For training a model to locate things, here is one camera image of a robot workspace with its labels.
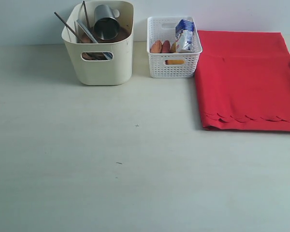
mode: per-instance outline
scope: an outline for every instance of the white basket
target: white basket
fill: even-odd
[[[169,40],[175,42],[175,27],[181,19],[193,21],[189,16],[173,17],[150,17],[147,19],[147,52],[149,55],[150,75],[153,78],[189,78],[192,77],[199,60],[202,47],[197,33],[194,29],[192,40],[193,53],[154,54],[150,48],[155,41]],[[181,65],[167,65],[166,60],[183,60]]]
[[[117,43],[77,43],[77,38],[65,27],[62,38],[68,50],[77,78],[86,85],[120,85],[127,82],[132,76],[132,49],[133,49],[133,5],[125,1],[88,1],[86,8],[89,23],[93,25],[94,9],[101,4],[109,5],[113,10],[119,10],[117,18],[129,37]],[[72,11],[68,25],[83,33],[76,20],[80,19],[86,25],[86,18],[82,4],[78,4]],[[84,60],[83,52],[111,52],[112,60]]]

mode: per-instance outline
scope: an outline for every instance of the red cloth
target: red cloth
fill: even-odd
[[[198,31],[203,127],[290,131],[290,54],[280,33]]]

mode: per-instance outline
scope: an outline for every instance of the countertop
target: countertop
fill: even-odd
[[[64,45],[0,47],[0,232],[290,232],[290,133],[203,130],[145,48],[93,87]]]

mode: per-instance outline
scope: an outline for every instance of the white wall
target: white wall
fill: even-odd
[[[0,45],[62,43],[62,23],[81,0],[0,1]],[[145,41],[146,18],[191,15],[199,29],[281,31],[290,34],[290,0],[131,0],[135,40]]]

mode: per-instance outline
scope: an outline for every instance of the metal cup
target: metal cup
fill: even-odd
[[[108,5],[99,5],[94,11],[93,30],[102,40],[111,40],[119,33],[120,25]]]

